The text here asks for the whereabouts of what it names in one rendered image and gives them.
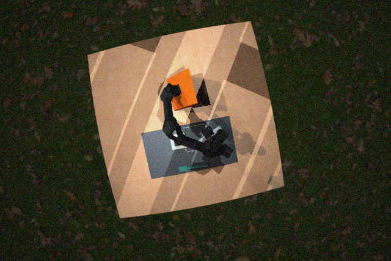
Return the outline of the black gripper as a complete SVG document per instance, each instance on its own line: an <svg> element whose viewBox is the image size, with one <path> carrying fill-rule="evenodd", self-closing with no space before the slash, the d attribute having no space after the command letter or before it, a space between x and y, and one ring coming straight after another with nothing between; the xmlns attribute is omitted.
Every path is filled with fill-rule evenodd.
<svg viewBox="0 0 391 261"><path fill-rule="evenodd" d="M214 132L211 127L208 126L204 130L202 130L202 134L205 136L206 139L209 139L212 135L214 135Z"/></svg>

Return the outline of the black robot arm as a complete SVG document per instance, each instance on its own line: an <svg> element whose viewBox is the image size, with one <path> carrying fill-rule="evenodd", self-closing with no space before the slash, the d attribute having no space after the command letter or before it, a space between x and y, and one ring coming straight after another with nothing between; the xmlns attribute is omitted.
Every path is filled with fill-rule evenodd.
<svg viewBox="0 0 391 261"><path fill-rule="evenodd" d="M219 139L211 136L207 143L189 138L183 134L181 126L177 123L176 118L173 116L171 102L173 97L177 97L180 94L181 90L179 84L171 85L168 83L167 87L164 88L160 95L164 108L163 132L165 135L170 140L174 141L176 145L182 145L190 149L198 150L209 158L214 158L219 153L226 158L230 157L233 153L233 149L225 143L224 145L222 144L228 137L228 134L223 129L219 129L217 131L217 135L215 137L218 137ZM177 133L177 137L172 134L174 130Z"/></svg>

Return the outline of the white square tile with dark centre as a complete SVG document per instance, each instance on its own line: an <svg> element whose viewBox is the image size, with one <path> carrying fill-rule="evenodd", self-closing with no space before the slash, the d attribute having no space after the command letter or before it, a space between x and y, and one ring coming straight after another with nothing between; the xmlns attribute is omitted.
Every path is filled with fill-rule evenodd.
<svg viewBox="0 0 391 261"><path fill-rule="evenodd" d="M177 137L177 134L173 134L175 137ZM181 149L181 148L187 148L187 147L184 147L182 145L176 145L176 143L174 143L174 141L170 140L170 143L171 143L171 146L172 146L172 150L175 150L175 149Z"/></svg>

